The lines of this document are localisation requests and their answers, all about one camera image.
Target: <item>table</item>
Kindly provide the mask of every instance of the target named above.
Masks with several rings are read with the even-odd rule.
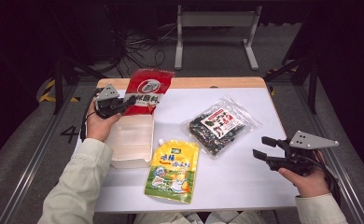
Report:
[[[98,87],[109,82],[123,95],[129,79],[102,79],[98,82]],[[188,140],[188,136],[182,133],[181,122],[193,119],[194,115],[200,114],[226,94],[245,107],[262,125],[235,141],[217,159],[200,153],[190,204],[146,196],[144,187],[148,168],[111,167],[95,211],[140,213],[295,206],[294,196],[298,195],[296,188],[252,155],[252,148],[255,148],[271,156],[283,157],[282,149],[264,146],[261,137],[286,138],[273,101],[260,77],[174,77],[170,89],[155,111],[154,146],[159,138]]]

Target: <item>person's arm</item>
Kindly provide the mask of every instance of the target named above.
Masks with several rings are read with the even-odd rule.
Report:
[[[296,205],[301,223],[347,223],[342,210],[330,194],[323,171],[315,169],[309,176],[300,176],[280,168],[278,173],[298,188],[300,196],[296,197]]]
[[[87,118],[87,138],[63,170],[59,183],[43,203],[38,223],[92,223],[94,207],[112,159],[104,141],[120,115],[101,119],[93,104]]]

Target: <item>clear plastic bag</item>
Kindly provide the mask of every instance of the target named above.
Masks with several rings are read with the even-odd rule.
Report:
[[[196,118],[184,122],[183,126],[205,152],[217,157],[242,133],[253,132],[261,123],[232,98],[225,96]]]

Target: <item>human hand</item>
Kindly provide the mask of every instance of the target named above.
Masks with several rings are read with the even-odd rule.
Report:
[[[324,171],[316,166],[313,173],[308,176],[297,175],[286,168],[280,168],[278,173],[298,188],[302,198],[312,198],[330,193]]]
[[[88,110],[87,116],[87,137],[94,138],[99,141],[104,142],[109,136],[110,128],[114,123],[116,123],[120,118],[121,114],[116,114],[108,119],[101,119],[94,109],[94,101],[91,101],[91,105]]]

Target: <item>white sleeve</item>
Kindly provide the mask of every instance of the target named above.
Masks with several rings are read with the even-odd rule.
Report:
[[[339,205],[331,194],[313,198],[296,197],[301,223],[344,224],[347,223]]]
[[[92,223],[112,154],[105,143],[85,139],[46,197],[38,223]]]

